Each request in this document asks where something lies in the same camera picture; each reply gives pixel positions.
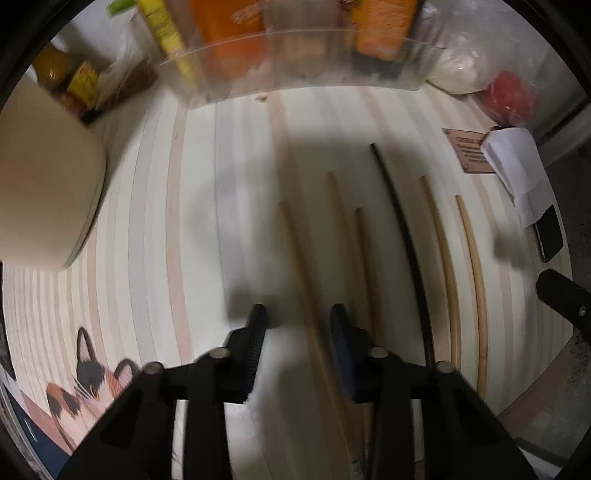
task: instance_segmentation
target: wooden dowel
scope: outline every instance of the wooden dowel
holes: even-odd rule
[[[326,183],[336,222],[340,260],[345,269],[345,289],[349,300],[350,315],[355,326],[367,329],[367,306],[363,297],[362,279],[355,260],[355,249],[347,220],[345,203],[334,172],[330,171],[326,174]]]
[[[368,298],[369,333],[376,345],[386,346],[382,305],[379,298],[378,274],[374,250],[369,237],[369,227],[365,211],[362,207],[355,210],[355,230],[361,249],[361,263],[365,279],[365,291]]]
[[[339,432],[350,463],[359,462],[355,453],[353,443],[353,434],[351,427],[347,421],[345,407],[343,405],[343,398],[339,392],[339,383],[336,378],[335,369],[332,365],[330,357],[328,356],[328,347],[322,341],[322,334],[320,323],[322,321],[320,315],[320,306],[314,293],[312,280],[306,261],[298,242],[295,224],[291,216],[290,209],[286,202],[279,204],[280,223],[287,241],[287,249],[290,256],[291,266],[294,269],[295,280],[297,283],[298,293],[300,296],[304,327],[306,330],[306,339],[310,348],[312,358],[315,359],[320,367],[320,374],[323,379],[323,385],[329,395],[330,403],[336,413]]]
[[[441,214],[433,191],[429,185],[427,177],[421,177],[421,187],[427,199],[431,218],[435,226],[439,253],[441,255],[441,264],[443,266],[443,277],[445,279],[445,289],[447,296],[447,311],[449,314],[449,332],[450,332],[450,350],[452,353],[452,363],[458,369],[462,369],[462,323],[460,319],[460,299],[457,293],[456,271],[453,268],[452,252],[449,248],[447,235],[441,219]]]
[[[486,373],[488,371],[488,317],[486,313],[486,292],[484,289],[484,277],[482,275],[482,265],[478,254],[478,246],[474,237],[472,223],[466,210],[464,198],[456,195],[457,208],[462,217],[468,251],[470,253],[470,262],[472,263],[472,274],[474,279],[476,295],[476,312],[478,317],[478,379],[476,381],[476,392],[480,398],[486,394]]]

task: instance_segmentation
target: brown sign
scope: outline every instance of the brown sign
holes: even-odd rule
[[[494,173],[480,150],[486,134],[466,130],[443,129],[466,173]]]

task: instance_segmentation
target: plastic bag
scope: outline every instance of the plastic bag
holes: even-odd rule
[[[539,33],[502,0],[459,0],[443,37],[429,81],[452,95],[480,92],[483,109],[502,125],[526,124],[549,49]]]
[[[121,35],[115,61],[100,73],[97,109],[114,107],[130,96],[148,89],[156,75],[148,65],[147,54],[139,46],[131,29]]]

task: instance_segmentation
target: bottle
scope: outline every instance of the bottle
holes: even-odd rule
[[[204,43],[217,43],[265,31],[263,0],[190,0],[193,19]],[[235,79],[265,57],[265,39],[253,37],[205,49],[209,72],[217,78]]]
[[[96,105],[99,74],[91,63],[48,43],[33,60],[37,82],[82,119]]]
[[[351,9],[355,39],[353,65],[366,74],[397,77],[402,69],[404,43],[421,0],[359,0]]]

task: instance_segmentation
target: red object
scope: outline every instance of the red object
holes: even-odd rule
[[[521,127],[531,118],[535,97],[514,73],[503,70],[486,90],[476,94],[480,104],[502,127]]]

